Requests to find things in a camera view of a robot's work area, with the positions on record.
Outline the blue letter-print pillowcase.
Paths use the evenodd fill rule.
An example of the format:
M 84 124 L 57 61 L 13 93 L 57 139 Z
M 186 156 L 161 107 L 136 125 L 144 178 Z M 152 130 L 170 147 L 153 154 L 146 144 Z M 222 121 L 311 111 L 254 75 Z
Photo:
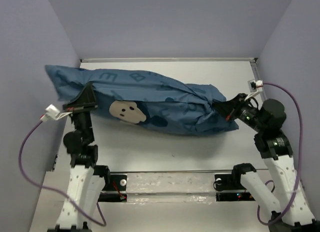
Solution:
M 178 135 L 214 135 L 239 128 L 213 108 L 213 103 L 226 100 L 213 85 L 185 84 L 143 70 L 46 65 L 45 71 L 63 102 L 75 99 L 91 83 L 95 114 L 100 117 Z

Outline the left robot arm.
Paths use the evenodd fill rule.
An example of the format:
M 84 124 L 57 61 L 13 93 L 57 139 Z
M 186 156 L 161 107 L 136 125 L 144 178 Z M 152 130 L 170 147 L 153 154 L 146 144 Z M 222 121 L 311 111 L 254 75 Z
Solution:
M 87 83 L 74 100 L 63 105 L 70 116 L 74 130 L 63 137 L 66 152 L 70 155 L 70 176 L 60 215 L 53 232 L 89 232 L 91 224 L 106 226 L 106 222 L 93 219 L 99 209 L 102 190 L 111 183 L 108 166 L 98 166 L 98 146 L 92 128 L 91 111 L 98 105 L 91 83 Z

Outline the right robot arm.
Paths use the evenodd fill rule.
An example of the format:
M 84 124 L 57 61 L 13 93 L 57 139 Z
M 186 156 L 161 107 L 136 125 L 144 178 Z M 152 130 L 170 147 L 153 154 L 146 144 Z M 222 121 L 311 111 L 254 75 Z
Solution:
M 311 212 L 295 168 L 292 147 L 282 132 L 286 120 L 285 107 L 274 99 L 255 108 L 246 94 L 213 103 L 213 108 L 226 120 L 239 119 L 256 131 L 254 144 L 260 153 L 277 192 L 274 195 L 260 179 L 250 163 L 235 165 L 230 182 L 235 188 L 244 187 L 258 203 L 258 212 L 269 218 L 261 224 L 271 232 L 318 232 L 320 222 Z

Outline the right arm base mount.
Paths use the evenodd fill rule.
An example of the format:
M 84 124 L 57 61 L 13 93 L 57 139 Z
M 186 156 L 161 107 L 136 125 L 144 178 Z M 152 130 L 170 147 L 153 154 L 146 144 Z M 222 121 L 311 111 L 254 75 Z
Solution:
M 215 174 L 212 186 L 217 202 L 254 201 L 250 192 L 235 181 L 231 174 Z

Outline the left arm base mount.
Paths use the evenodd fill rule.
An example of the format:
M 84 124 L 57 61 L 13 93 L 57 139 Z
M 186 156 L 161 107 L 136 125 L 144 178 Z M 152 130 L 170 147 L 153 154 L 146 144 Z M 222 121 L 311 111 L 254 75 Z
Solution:
M 125 203 L 127 201 L 127 174 L 111 174 L 110 182 L 100 193 L 98 202 Z

